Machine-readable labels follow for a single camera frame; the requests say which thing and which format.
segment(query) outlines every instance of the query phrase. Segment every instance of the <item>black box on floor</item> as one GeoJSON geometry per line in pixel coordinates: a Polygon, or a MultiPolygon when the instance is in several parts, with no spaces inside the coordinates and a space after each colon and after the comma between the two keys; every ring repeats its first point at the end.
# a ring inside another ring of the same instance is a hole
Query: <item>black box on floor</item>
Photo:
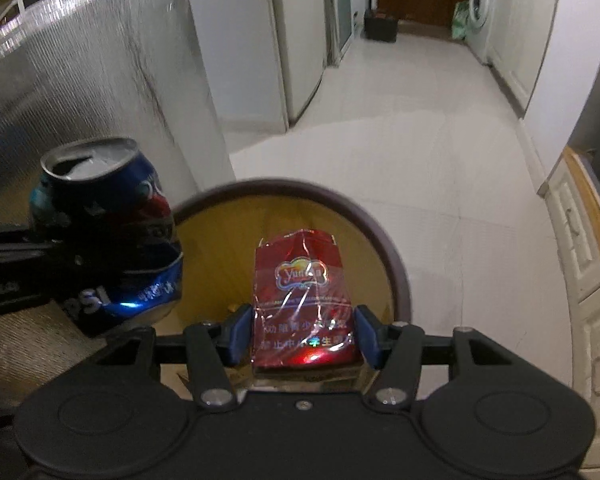
{"type": "Polygon", "coordinates": [[[395,43],[398,20],[377,9],[365,11],[365,36],[368,40],[395,43]]]}

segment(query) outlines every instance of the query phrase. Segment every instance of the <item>pepsi can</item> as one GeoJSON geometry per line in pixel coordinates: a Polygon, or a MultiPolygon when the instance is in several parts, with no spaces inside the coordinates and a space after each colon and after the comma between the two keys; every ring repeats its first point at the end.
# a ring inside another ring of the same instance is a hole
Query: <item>pepsi can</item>
{"type": "Polygon", "coordinates": [[[87,336],[151,324],[181,296],[182,248],[154,167],[133,139],[60,146],[41,160],[33,230],[67,260],[52,294],[87,336]]]}

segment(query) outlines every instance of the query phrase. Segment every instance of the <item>shiny red package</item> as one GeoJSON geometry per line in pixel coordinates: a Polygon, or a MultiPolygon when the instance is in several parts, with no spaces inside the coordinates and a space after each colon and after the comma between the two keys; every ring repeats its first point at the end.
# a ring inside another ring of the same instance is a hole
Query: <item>shiny red package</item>
{"type": "Polygon", "coordinates": [[[360,359],[340,251],[304,229],[256,249],[254,368],[345,365],[360,359]]]}

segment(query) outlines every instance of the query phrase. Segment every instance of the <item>white washing machine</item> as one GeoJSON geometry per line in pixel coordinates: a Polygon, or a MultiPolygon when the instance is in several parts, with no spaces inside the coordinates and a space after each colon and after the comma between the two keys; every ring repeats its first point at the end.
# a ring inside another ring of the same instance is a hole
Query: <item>white washing machine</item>
{"type": "Polygon", "coordinates": [[[481,63],[487,64],[487,47],[495,0],[469,0],[465,41],[481,63]]]}

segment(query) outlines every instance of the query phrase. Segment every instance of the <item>tile floor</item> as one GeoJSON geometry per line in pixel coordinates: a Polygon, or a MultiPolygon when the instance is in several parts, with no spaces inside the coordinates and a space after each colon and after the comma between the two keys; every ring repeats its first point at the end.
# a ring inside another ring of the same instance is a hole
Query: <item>tile floor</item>
{"type": "MultiPolygon", "coordinates": [[[[516,121],[464,46],[399,35],[355,40],[287,134],[226,139],[238,178],[309,180],[365,207],[402,255],[427,333],[474,326],[571,384],[554,232],[516,121]]],[[[427,370],[420,394],[445,375],[427,370]]]]}

